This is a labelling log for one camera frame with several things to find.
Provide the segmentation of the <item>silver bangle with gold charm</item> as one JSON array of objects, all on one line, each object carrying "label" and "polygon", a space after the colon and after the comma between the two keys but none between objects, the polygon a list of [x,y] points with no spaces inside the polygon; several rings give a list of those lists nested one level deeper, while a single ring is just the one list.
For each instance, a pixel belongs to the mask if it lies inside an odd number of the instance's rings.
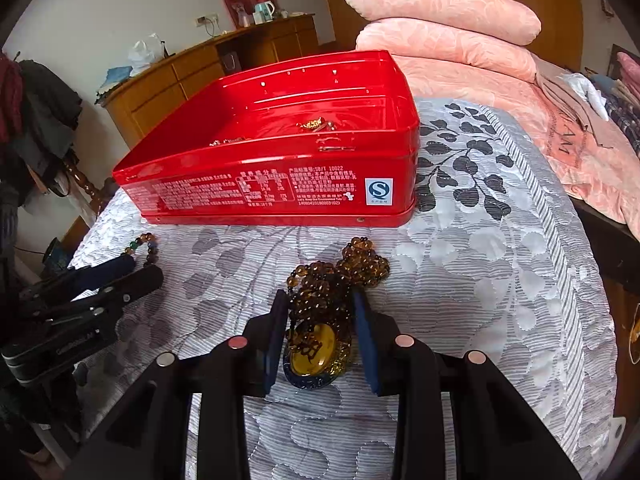
[{"label": "silver bangle with gold charm", "polygon": [[332,120],[326,119],[324,117],[314,118],[314,119],[308,120],[308,122],[299,122],[296,125],[296,127],[299,128],[300,131],[306,131],[306,132],[337,130],[337,124],[335,122],[332,122]]}]

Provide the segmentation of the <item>wooden coat stand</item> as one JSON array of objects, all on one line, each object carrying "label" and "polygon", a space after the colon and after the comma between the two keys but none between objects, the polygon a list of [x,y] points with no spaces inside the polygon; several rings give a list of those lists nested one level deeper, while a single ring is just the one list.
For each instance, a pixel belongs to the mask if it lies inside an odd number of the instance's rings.
[{"label": "wooden coat stand", "polygon": [[116,194],[119,185],[112,177],[108,177],[104,180],[102,188],[97,188],[77,167],[76,162],[71,157],[65,157],[63,164],[66,174],[74,180],[76,186],[88,197],[89,208],[93,214],[92,221],[96,221],[96,217],[104,211]]}]

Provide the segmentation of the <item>black hanging coat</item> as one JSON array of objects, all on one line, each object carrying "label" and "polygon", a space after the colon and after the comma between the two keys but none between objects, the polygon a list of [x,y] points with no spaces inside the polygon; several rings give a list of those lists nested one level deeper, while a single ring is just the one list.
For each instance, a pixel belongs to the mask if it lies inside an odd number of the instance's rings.
[{"label": "black hanging coat", "polygon": [[47,66],[33,60],[15,63],[23,79],[22,131],[11,143],[1,143],[1,182],[17,192],[22,206],[37,183],[50,188],[64,169],[82,99]]}]

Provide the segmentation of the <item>grey floral quilted bedspread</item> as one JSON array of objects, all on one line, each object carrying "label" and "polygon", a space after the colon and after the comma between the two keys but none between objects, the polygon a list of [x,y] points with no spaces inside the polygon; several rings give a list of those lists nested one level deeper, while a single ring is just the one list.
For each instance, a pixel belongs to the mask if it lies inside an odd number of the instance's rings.
[{"label": "grey floral quilted bedspread", "polygon": [[[617,350],[608,300],[570,199],[504,110],[420,99],[419,207],[364,235],[390,262],[372,307],[434,351],[485,352],[580,475],[608,466]],[[209,352],[270,307],[300,264],[333,262],[356,228],[154,226],[165,281],[125,311],[79,389],[88,436],[160,352]],[[247,399],[256,479],[386,479],[398,403],[375,396],[358,359],[324,388],[279,378]]]}]

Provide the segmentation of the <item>wooden sideboard cabinet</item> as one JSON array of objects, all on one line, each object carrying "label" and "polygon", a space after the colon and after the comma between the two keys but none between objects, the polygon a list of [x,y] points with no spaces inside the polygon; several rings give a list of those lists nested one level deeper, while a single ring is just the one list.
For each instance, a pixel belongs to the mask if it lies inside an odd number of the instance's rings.
[{"label": "wooden sideboard cabinet", "polygon": [[311,13],[228,32],[152,65],[101,100],[128,148],[212,81],[319,52]]}]

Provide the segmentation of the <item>dark red hanging garment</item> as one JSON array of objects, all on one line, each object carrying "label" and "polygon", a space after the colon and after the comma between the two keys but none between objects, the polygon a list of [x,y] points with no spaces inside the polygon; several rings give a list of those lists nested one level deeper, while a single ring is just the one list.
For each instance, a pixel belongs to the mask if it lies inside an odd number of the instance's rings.
[{"label": "dark red hanging garment", "polygon": [[22,131],[23,79],[20,66],[0,55],[0,140],[9,144]]}]

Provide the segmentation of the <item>blue folded cloth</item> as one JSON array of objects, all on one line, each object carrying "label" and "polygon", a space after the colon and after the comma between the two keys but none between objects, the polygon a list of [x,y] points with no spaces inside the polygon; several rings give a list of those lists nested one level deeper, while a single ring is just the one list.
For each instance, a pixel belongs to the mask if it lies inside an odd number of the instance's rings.
[{"label": "blue folded cloth", "polygon": [[96,90],[96,104],[103,102],[114,89],[127,81],[131,72],[132,67],[130,65],[109,68],[104,81]]}]

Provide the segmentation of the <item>white plastic bag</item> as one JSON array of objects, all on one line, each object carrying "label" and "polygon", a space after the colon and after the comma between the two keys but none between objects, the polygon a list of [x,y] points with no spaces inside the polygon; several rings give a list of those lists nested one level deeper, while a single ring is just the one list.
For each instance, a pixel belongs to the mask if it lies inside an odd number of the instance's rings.
[{"label": "white plastic bag", "polygon": [[163,41],[153,32],[148,38],[138,40],[128,51],[131,77],[138,76],[165,58]]}]

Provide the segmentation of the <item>red tin box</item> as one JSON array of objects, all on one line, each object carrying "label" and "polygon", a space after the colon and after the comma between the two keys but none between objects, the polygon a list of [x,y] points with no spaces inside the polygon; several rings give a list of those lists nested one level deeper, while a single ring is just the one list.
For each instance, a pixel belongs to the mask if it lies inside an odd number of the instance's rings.
[{"label": "red tin box", "polygon": [[[300,131],[324,117],[336,131]],[[385,51],[296,58],[217,79],[113,176],[153,224],[379,226],[416,206],[420,120]]]}]

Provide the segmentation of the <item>pink bed quilt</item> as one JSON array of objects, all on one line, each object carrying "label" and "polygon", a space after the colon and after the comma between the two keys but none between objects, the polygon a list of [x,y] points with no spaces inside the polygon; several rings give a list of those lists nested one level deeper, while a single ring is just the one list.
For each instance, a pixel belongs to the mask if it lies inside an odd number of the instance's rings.
[{"label": "pink bed quilt", "polygon": [[396,55],[415,96],[460,99],[509,113],[529,135],[569,196],[639,235],[639,159],[616,125],[598,142],[536,84],[460,63]]}]

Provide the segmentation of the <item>teal white kettle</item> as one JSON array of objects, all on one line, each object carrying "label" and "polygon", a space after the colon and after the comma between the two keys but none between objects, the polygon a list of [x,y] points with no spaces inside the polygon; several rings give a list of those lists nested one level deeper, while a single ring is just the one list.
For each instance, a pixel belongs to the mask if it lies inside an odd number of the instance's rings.
[{"label": "teal white kettle", "polygon": [[276,7],[271,0],[256,0],[254,9],[262,17],[263,23],[269,23],[274,20]]}]

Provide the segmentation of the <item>pile of folded clothes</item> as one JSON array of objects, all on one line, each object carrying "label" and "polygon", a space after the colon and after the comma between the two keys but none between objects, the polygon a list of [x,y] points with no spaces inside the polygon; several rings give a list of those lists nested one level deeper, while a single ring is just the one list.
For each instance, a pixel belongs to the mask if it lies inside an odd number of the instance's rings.
[{"label": "pile of folded clothes", "polygon": [[563,79],[590,110],[616,125],[639,155],[638,55],[615,46],[605,74],[587,68],[587,75],[574,73]]}]

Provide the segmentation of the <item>lower pink pillow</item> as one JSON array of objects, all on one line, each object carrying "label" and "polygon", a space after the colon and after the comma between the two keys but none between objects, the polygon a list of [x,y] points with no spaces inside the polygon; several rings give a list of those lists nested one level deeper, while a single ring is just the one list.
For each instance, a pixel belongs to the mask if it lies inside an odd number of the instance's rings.
[{"label": "lower pink pillow", "polygon": [[414,18],[384,18],[367,24],[356,38],[356,49],[460,63],[526,82],[534,82],[537,73],[533,55],[524,47]]}]

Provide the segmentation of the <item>pink pillow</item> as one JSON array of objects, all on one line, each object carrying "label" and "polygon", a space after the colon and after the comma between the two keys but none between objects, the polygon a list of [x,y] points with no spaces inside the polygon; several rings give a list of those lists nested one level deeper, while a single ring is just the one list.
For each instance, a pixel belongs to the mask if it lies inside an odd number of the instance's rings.
[{"label": "pink pillow", "polygon": [[345,0],[369,22],[414,18],[479,32],[517,46],[528,46],[542,29],[528,6],[515,0]]},{"label": "pink pillow", "polygon": [[367,24],[356,38],[356,49],[460,63],[526,82],[534,82],[537,73],[533,55],[524,47],[414,18],[384,18]]}]

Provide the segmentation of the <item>upper pink pillow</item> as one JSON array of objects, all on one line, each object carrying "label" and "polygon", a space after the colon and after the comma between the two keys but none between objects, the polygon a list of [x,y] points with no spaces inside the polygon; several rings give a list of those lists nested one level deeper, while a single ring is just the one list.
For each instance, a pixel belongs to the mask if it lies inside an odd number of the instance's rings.
[{"label": "upper pink pillow", "polygon": [[515,0],[345,0],[369,22],[414,18],[479,32],[517,46],[528,46],[542,29],[528,6]]}]

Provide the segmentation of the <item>wall power socket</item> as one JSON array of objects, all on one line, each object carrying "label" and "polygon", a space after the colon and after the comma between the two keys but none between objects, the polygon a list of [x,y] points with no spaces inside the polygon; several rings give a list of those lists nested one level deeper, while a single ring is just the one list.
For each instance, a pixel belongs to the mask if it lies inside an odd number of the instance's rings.
[{"label": "wall power socket", "polygon": [[196,27],[201,27],[205,25],[218,25],[218,24],[219,24],[219,16],[217,13],[202,15],[195,19]]}]

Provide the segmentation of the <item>red picture frame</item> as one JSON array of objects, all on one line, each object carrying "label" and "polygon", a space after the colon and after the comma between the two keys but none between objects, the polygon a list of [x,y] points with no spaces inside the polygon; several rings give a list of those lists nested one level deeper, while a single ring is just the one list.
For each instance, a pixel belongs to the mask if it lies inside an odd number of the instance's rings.
[{"label": "red picture frame", "polygon": [[[278,0],[271,0],[276,7],[276,14],[279,12],[280,6]],[[262,17],[254,9],[256,0],[222,0],[226,7],[232,24],[236,29],[247,28],[254,24],[262,24]]]}]

